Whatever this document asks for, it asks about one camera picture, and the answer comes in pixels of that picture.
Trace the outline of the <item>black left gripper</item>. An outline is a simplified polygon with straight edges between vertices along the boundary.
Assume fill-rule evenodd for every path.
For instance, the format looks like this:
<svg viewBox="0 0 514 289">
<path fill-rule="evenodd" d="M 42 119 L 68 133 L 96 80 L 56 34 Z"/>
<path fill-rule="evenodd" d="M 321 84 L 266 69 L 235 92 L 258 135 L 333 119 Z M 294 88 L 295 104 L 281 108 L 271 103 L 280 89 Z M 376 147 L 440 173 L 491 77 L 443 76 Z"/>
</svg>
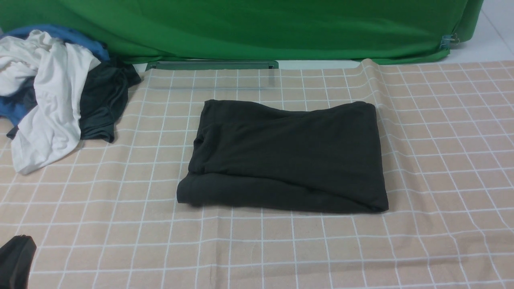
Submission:
<svg viewBox="0 0 514 289">
<path fill-rule="evenodd" d="M 37 246 L 31 236 L 12 237 L 0 248 L 0 287 L 27 289 Z"/>
</svg>

